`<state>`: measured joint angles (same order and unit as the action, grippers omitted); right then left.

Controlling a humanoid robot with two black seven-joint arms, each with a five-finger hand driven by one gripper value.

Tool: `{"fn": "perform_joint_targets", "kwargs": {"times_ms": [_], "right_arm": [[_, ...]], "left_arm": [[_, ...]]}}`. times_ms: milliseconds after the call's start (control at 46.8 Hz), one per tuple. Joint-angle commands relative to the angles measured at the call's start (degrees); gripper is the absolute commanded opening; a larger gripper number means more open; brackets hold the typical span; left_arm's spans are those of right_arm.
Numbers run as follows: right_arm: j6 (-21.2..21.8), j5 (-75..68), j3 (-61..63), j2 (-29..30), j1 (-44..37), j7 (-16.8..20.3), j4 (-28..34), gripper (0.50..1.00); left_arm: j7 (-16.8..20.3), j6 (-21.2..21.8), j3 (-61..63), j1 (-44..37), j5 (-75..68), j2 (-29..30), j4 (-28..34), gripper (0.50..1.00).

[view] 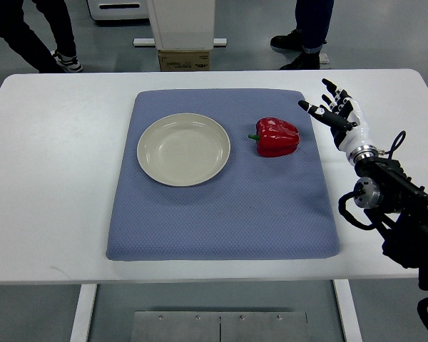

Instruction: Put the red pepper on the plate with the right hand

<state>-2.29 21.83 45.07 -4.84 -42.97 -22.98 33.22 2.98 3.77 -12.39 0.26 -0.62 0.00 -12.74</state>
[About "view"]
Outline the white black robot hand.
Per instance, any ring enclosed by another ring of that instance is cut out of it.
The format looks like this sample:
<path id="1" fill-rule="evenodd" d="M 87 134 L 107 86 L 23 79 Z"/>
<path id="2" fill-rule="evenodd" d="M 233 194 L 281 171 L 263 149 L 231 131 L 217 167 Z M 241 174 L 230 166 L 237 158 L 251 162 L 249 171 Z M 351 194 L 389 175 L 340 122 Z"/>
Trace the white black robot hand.
<path id="1" fill-rule="evenodd" d="M 330 128 L 336 148 L 345 153 L 351 165 L 378 156 L 378 148 L 370 139 L 369 125 L 358 102 L 345 89 L 326 78 L 322 79 L 322 83 L 329 93 L 322 95 L 324 105 L 312 105 L 305 100 L 300 100 L 298 105 Z"/>

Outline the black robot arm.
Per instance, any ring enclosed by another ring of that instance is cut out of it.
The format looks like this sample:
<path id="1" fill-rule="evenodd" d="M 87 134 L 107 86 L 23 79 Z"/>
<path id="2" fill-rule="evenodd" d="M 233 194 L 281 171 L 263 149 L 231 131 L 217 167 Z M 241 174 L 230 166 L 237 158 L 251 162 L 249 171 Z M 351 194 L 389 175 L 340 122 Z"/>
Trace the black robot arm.
<path id="1" fill-rule="evenodd" d="M 428 194 L 391 158 L 358 160 L 355 172 L 359 180 L 339 199 L 339 213 L 359 229 L 377 230 L 382 253 L 405 269 L 417 269 L 418 286 L 428 291 Z"/>

